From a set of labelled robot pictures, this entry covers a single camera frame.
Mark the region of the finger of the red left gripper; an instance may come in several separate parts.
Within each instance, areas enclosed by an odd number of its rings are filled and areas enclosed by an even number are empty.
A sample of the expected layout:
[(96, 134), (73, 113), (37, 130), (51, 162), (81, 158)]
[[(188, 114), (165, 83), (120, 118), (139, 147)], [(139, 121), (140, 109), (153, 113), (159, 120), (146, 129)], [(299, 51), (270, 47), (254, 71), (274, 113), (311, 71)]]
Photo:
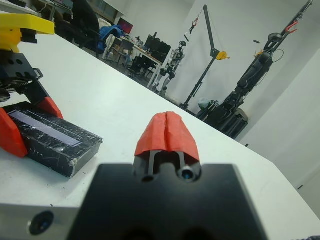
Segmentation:
[(0, 147), (20, 158), (28, 154), (17, 125), (2, 107), (0, 108)]
[(32, 81), (28, 84), (24, 95), (34, 106), (58, 118), (64, 118), (56, 103), (39, 81)]

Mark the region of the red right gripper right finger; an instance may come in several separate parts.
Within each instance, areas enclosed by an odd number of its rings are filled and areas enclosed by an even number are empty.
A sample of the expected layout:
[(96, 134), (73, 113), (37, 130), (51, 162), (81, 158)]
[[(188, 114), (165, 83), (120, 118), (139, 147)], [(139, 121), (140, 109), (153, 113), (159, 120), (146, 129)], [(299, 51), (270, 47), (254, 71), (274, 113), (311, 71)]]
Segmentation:
[(182, 117), (173, 111), (165, 113), (165, 146), (167, 152), (179, 156), (180, 169), (201, 173), (200, 157), (195, 139), (184, 124)]

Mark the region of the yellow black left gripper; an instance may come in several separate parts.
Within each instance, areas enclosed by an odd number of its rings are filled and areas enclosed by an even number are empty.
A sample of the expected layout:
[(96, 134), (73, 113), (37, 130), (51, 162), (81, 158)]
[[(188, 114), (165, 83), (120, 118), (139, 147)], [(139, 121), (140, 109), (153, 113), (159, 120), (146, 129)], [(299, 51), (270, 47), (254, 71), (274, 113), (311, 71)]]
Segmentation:
[(37, 44), (38, 34), (54, 35), (55, 25), (31, 14), (2, 13), (0, 15), (0, 101), (6, 102), (11, 93), (25, 95), (31, 102), (47, 97), (39, 80), (43, 74), (34, 68), (18, 45)]

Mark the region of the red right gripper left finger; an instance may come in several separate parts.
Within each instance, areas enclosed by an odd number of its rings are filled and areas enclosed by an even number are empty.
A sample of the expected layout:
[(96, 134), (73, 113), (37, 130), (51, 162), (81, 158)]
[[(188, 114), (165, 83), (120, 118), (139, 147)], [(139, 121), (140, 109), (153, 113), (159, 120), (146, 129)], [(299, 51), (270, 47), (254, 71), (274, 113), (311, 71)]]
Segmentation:
[(140, 181), (152, 181), (166, 162), (166, 119), (165, 112), (153, 116), (136, 145), (133, 174)]

